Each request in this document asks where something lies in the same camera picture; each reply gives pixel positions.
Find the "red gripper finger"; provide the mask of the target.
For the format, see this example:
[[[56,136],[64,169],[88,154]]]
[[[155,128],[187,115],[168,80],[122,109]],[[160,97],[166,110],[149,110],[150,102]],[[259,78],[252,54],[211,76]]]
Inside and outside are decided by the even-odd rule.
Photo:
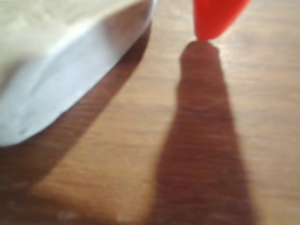
[[[222,35],[249,0],[193,0],[194,29],[200,41]]]

